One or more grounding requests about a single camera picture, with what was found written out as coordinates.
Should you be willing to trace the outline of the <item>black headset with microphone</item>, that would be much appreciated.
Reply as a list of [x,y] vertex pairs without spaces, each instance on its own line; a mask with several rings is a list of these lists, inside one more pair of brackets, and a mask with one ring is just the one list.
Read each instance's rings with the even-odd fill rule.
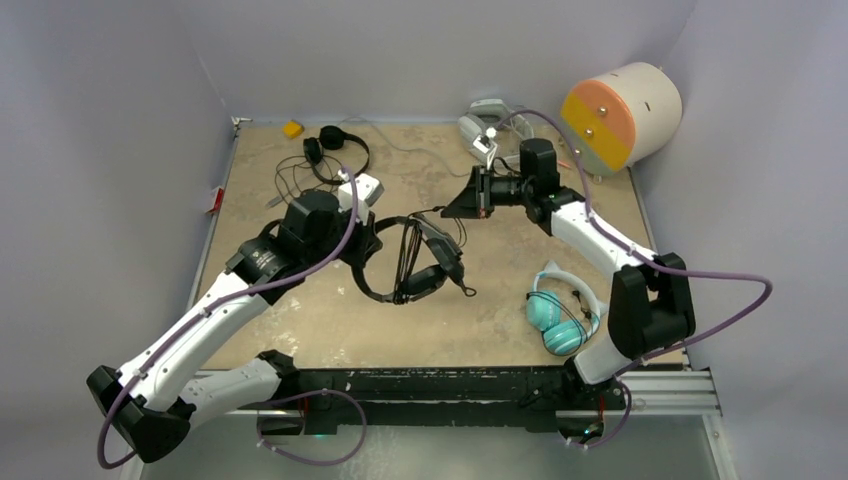
[[368,284],[363,268],[352,267],[355,285],[366,297],[384,304],[405,305],[421,300],[438,291],[446,281],[457,285],[467,297],[477,290],[465,283],[465,266],[462,262],[464,225],[457,220],[459,232],[453,237],[429,220],[426,210],[405,216],[392,216],[376,220],[377,236],[389,228],[401,226],[401,241],[393,276],[392,290],[388,293],[374,291]]

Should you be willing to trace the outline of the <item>teal cat-ear headphones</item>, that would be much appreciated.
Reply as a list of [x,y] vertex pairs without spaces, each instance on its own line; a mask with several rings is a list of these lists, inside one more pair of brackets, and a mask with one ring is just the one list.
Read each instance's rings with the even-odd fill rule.
[[[571,286],[581,307],[581,317],[573,313],[556,292],[541,289],[543,279]],[[525,299],[527,322],[540,332],[545,349],[555,356],[577,352],[600,330],[601,320],[609,311],[609,305],[601,302],[584,280],[563,270],[553,260],[534,276]]]

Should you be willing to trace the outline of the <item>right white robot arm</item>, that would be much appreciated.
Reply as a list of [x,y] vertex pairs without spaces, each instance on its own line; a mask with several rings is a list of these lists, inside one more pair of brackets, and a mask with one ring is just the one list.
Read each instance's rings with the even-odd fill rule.
[[501,177],[475,166],[464,189],[442,210],[444,218],[486,219],[498,206],[521,206],[549,236],[575,248],[611,283],[607,333],[568,360],[564,399],[584,407],[602,382],[632,361],[691,336],[696,327],[685,264],[659,255],[589,213],[586,198],[560,183],[551,141],[524,140],[518,174]]

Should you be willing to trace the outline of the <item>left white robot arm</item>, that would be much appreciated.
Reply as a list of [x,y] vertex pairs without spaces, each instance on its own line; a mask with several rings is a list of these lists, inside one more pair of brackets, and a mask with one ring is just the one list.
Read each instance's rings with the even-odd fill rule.
[[329,395],[309,390],[290,356],[276,350],[208,377],[196,372],[231,336],[339,259],[361,266],[380,247],[372,206],[379,187],[357,182],[331,194],[309,191],[293,200],[282,219],[242,243],[206,294],[162,337],[120,368],[96,368],[86,384],[105,416],[97,441],[104,469],[123,465],[105,456],[115,429],[132,456],[162,459],[206,421],[252,404],[284,409],[296,400]]

